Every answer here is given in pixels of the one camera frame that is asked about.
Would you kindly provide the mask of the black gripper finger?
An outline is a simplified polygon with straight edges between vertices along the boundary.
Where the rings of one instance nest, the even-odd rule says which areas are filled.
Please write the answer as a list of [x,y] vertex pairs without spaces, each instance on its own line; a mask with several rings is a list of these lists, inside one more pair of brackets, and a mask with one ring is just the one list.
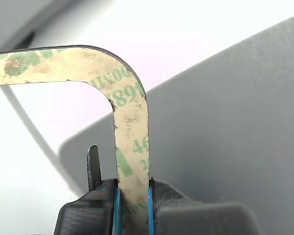
[[123,216],[117,179],[102,180],[98,146],[87,152],[88,192],[59,211],[55,235],[121,235]]
[[153,178],[149,181],[147,196],[148,226],[150,235],[156,234],[156,215],[161,209],[203,205],[202,202],[188,197],[169,183],[154,180]]

